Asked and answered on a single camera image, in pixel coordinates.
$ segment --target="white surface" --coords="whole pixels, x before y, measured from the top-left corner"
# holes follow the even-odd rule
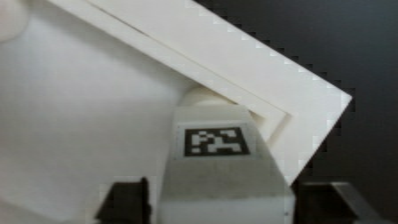
[[[275,122],[270,111],[286,113],[266,144],[291,183],[351,97],[191,0],[49,1],[243,104],[264,122]]]
[[[158,174],[172,111],[193,86],[46,1],[33,1],[26,32],[0,44],[3,203],[65,221],[103,184]]]
[[[245,136],[246,145],[252,139],[255,140],[250,154],[186,156],[186,147],[190,149],[191,145],[184,142],[186,138],[179,138],[186,126],[190,129],[206,130],[216,127],[222,129],[225,125],[238,127],[236,123],[243,123],[254,132],[255,138]],[[293,193],[245,107],[179,107],[172,133],[175,138],[163,177],[159,224],[291,223]],[[222,139],[236,142],[236,139],[225,136]]]
[[[21,34],[28,15],[28,0],[0,0],[0,42]]]

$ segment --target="white cardboard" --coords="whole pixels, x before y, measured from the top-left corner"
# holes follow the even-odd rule
[[[286,113],[266,144],[291,183],[348,94],[191,0],[49,1],[259,116]]]

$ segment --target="black background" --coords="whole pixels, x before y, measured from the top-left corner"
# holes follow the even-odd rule
[[[296,181],[350,181],[398,222],[398,1],[197,2],[351,94]]]

